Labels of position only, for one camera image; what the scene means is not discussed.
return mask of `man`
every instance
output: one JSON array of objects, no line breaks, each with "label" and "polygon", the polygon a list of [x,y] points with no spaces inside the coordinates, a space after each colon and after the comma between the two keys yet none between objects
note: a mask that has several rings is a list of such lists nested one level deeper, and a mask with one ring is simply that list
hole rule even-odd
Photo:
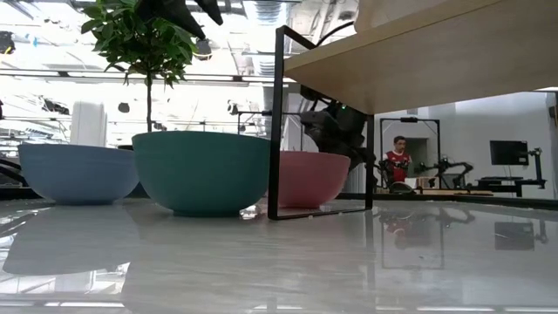
[{"label": "man", "polygon": [[396,136],[393,139],[394,149],[383,156],[383,160],[390,162],[395,182],[405,182],[407,177],[407,167],[411,163],[411,156],[405,152],[407,141],[403,136]]}]

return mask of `plant stem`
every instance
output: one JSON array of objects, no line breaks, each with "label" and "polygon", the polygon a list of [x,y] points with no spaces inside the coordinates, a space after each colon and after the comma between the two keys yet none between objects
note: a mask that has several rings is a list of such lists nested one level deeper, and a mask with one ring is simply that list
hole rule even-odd
[{"label": "plant stem", "polygon": [[151,72],[147,71],[147,131],[152,131],[153,123],[151,122],[151,85],[153,81],[151,79]]}]

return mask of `computer monitor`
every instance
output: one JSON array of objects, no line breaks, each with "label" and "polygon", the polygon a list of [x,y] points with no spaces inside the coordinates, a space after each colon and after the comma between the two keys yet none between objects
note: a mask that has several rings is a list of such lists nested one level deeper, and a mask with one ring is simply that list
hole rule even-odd
[{"label": "computer monitor", "polygon": [[524,140],[491,140],[490,155],[495,166],[528,166],[527,142]]}]

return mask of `white column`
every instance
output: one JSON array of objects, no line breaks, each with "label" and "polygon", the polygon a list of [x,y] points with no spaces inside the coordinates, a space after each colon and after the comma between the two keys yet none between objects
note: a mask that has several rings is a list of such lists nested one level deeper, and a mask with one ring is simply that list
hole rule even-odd
[{"label": "white column", "polygon": [[71,114],[71,138],[74,145],[106,146],[106,109],[101,101],[78,100]]}]

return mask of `desk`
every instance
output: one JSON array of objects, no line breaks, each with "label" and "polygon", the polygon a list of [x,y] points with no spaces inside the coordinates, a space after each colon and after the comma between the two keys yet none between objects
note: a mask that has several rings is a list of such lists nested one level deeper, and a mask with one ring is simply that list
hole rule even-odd
[{"label": "desk", "polygon": [[[502,185],[502,182],[512,182],[513,184]],[[489,190],[495,193],[515,193],[517,197],[523,197],[523,186],[526,185],[542,185],[546,180],[533,180],[523,178],[482,178],[477,180],[479,189]]]},{"label": "desk", "polygon": [[284,74],[367,114],[556,86],[557,11],[555,0],[445,1],[288,58]]},{"label": "desk", "polygon": [[437,188],[423,188],[416,191],[417,194],[422,195],[477,195],[477,196],[494,196],[491,191],[467,191],[467,190],[454,190],[454,189],[437,189]]}]

